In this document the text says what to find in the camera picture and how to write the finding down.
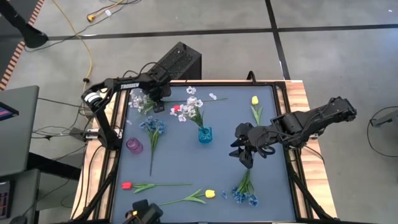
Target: blue vase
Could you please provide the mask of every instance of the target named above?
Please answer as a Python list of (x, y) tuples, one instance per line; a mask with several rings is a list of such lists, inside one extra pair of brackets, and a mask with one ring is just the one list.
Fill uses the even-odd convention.
[(213, 131), (211, 127), (204, 126), (203, 128), (198, 128), (198, 138), (201, 143), (209, 143), (213, 140)]

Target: label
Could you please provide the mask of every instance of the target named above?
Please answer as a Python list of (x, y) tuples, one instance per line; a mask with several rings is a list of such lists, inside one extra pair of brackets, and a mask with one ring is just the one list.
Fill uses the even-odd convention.
[(128, 88), (137, 88), (138, 86), (139, 86), (139, 83), (122, 84), (122, 85), (120, 86), (120, 89), (121, 89), (121, 90), (125, 90), (125, 89), (128, 89)]
[(108, 15), (108, 16), (112, 16), (112, 12), (111, 12), (109, 9), (107, 9), (107, 10), (105, 11), (105, 13), (106, 13), (106, 15)]

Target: black box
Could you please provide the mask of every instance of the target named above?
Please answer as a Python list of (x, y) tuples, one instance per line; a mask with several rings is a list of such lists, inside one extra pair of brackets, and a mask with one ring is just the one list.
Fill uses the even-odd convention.
[(148, 71), (159, 80), (163, 80), (167, 72), (173, 80), (201, 80), (201, 53), (178, 42)]

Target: wooden frame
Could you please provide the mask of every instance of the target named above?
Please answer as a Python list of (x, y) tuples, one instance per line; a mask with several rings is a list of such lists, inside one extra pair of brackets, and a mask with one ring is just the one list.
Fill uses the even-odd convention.
[[(210, 82), (230, 82), (230, 83), (237, 83), (237, 82), (248, 82), (251, 83), (251, 80), (175, 80), (172, 81), (172, 83), (190, 83), (190, 82), (195, 82), (195, 83), (210, 83)], [(258, 82), (284, 82), (284, 85), (286, 87), (287, 91), (287, 97), (289, 99), (289, 105), (290, 105), (290, 110), (291, 111), (308, 111), (309, 105), (308, 105), (308, 100), (307, 96), (305, 94), (305, 89), (302, 81), (283, 81), (283, 80), (258, 80)], [(116, 116), (116, 125), (121, 126), (121, 120), (122, 120), (122, 113), (123, 113), (123, 102), (124, 96), (121, 97), (121, 102), (119, 104), (119, 108), (117, 111), (117, 116)], [(285, 102), (282, 97), (282, 90), (278, 90), (278, 99), (279, 99), (279, 104), (282, 110), (282, 113), (286, 112), (285, 108)], [(112, 117), (113, 113), (113, 105), (114, 99), (112, 102), (106, 107), (106, 115), (108, 119), (110, 120)], [(96, 122), (93, 122), (93, 128), (97, 128), (98, 125)], [(84, 204), (85, 204), (85, 198), (86, 198), (86, 189), (88, 187), (88, 195), (87, 195), (87, 203), (90, 202), (91, 198), (95, 195), (97, 189), (98, 189), (98, 184), (100, 182), (100, 175), (101, 175), (101, 170), (104, 162), (104, 155), (105, 155), (105, 150), (104, 148), (101, 148), (97, 153), (95, 158), (93, 159), (93, 164), (91, 167), (91, 172), (90, 172), (90, 185), (87, 185), (87, 179), (88, 179), (88, 165), (90, 164), (91, 158), (93, 157), (94, 151), (97, 149), (97, 147), (100, 146), (100, 142), (97, 140), (90, 141), (88, 143), (87, 151), (86, 151), (86, 157), (85, 157), (85, 166), (82, 168), (82, 172), (85, 172), (84, 174), (84, 184), (83, 184), (83, 191), (81, 195), (81, 201), (79, 206), (77, 205), (78, 199), (80, 198), (80, 188), (81, 188), (81, 176), (80, 176), (80, 181), (78, 184), (78, 189), (75, 197), (75, 203), (73, 204), (73, 210), (77, 208), (75, 217), (77, 217), (83, 210)], [(310, 146), (312, 149), (316, 150), (317, 152), (320, 152), (319, 144), (318, 141), (316, 140), (309, 140), (308, 146)], [(113, 163), (113, 158), (114, 158), (114, 153), (111, 153), (111, 156), (109, 158), (109, 165), (108, 165), (108, 172), (110, 171), (111, 165)], [(305, 180), (307, 183), (308, 190), (311, 192), (313, 197), (317, 200), (317, 202), (322, 206), (322, 208), (331, 216), (336, 217), (336, 211), (335, 211), (335, 206), (333, 203), (333, 199), (331, 197), (331, 192), (329, 188), (329, 183), (328, 179), (326, 176), (326, 170), (325, 166), (323, 165), (322, 160), (313, 152), (307, 151), (303, 149), (302, 155), (301, 155), (301, 160), (302, 160), (302, 167), (304, 170), (304, 175), (305, 175)], [(296, 192), (297, 192), (297, 197), (298, 197), (298, 202), (300, 205), (300, 214), (302, 218), (307, 218), (307, 211), (305, 209), (305, 202), (303, 199), (303, 196), (299, 189), (296, 186)], [(108, 194), (109, 194), (109, 188), (103, 195), (103, 199), (101, 201), (101, 208), (99, 210), (99, 218), (104, 218), (105, 213), (106, 213), (106, 204), (108, 202)]]

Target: gray floor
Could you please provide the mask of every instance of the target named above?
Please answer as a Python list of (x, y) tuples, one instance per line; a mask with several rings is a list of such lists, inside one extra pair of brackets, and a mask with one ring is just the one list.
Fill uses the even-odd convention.
[[(108, 4), (103, 0), (58, 0), (77, 30), (88, 25), (85, 15)], [(272, 0), (278, 27), (352, 26), (398, 23), (395, 0)], [(46, 0), (36, 27), (50, 36), (73, 34), (61, 13)], [(115, 34), (170, 30), (268, 28), (263, 0), (142, 0), (126, 6), (85, 34)], [(343, 220), (396, 223), (398, 220), (397, 159), (372, 151), (366, 140), (369, 118), (380, 108), (396, 105), (398, 88), (398, 29), (346, 30), (281, 33), (280, 38), (290, 76), (303, 80), (311, 107), (325, 104), (332, 96), (348, 98), (358, 109), (351, 123), (330, 126), (320, 138), (333, 199)], [(204, 79), (245, 78), (253, 70), (258, 79), (282, 79), (271, 33), (218, 34), (174, 37), (140, 37), (87, 40), (93, 53), (92, 82), (121, 76), (127, 69), (139, 70), (157, 61), (176, 42), (182, 41), (203, 54)], [(24, 52), (7, 88), (36, 84), (40, 96), (79, 104), (89, 66), (87, 52), (79, 40), (69, 40), (39, 52)], [(69, 126), (76, 109), (40, 102), (35, 128)], [(85, 125), (84, 118), (77, 122)], [(386, 154), (398, 155), (397, 134), (391, 124), (371, 130), (371, 140)], [(32, 152), (56, 158), (81, 146), (70, 137), (35, 140)], [(80, 165), (81, 153), (67, 158)], [(42, 180), (45, 189), (64, 180)], [(65, 187), (42, 202), (54, 207), (76, 189)], [(46, 210), (41, 223), (50, 219)], [(67, 217), (70, 209), (57, 208)]]

